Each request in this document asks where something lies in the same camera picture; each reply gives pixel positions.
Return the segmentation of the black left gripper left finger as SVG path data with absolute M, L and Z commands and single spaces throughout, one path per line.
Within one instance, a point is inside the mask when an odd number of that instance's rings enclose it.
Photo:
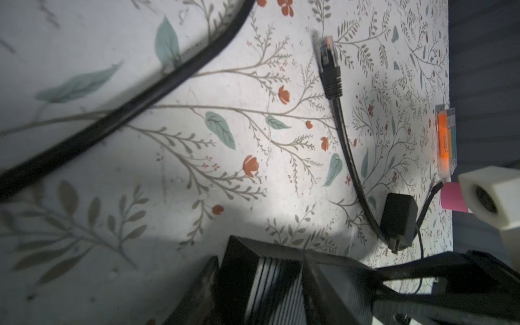
M 219 324 L 218 278 L 218 257 L 212 256 L 163 324 Z

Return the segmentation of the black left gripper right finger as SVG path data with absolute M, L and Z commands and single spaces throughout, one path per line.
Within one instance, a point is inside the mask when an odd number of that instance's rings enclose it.
M 372 268 L 348 257 L 313 251 L 306 251 L 303 257 L 308 324 L 372 324 Z

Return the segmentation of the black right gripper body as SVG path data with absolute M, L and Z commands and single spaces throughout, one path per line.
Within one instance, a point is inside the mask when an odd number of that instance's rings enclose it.
M 519 273 L 489 253 L 445 252 L 377 270 L 380 278 L 435 278 L 430 293 L 375 296 L 373 316 L 383 324 L 518 324 Z

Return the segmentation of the pink power bank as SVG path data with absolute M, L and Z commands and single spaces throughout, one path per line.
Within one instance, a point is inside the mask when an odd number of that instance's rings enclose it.
M 456 182 L 446 182 L 444 184 L 440 193 L 440 204 L 445 210 L 471 213 L 464 201 L 462 188 Z

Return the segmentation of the small black power adapter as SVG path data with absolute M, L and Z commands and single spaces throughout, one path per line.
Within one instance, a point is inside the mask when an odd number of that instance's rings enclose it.
M 386 235 L 393 254 L 410 248 L 418 238 L 421 259 L 425 257 L 420 227 L 425 219 L 425 207 L 418 212 L 417 201 L 407 194 L 387 195 L 381 219 L 381 231 Z

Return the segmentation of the coloured marker pack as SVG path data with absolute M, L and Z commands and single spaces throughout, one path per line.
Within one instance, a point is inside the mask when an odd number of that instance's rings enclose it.
M 451 181 L 457 167 L 456 112 L 447 105 L 435 106 L 437 130 L 437 173 L 444 181 Z

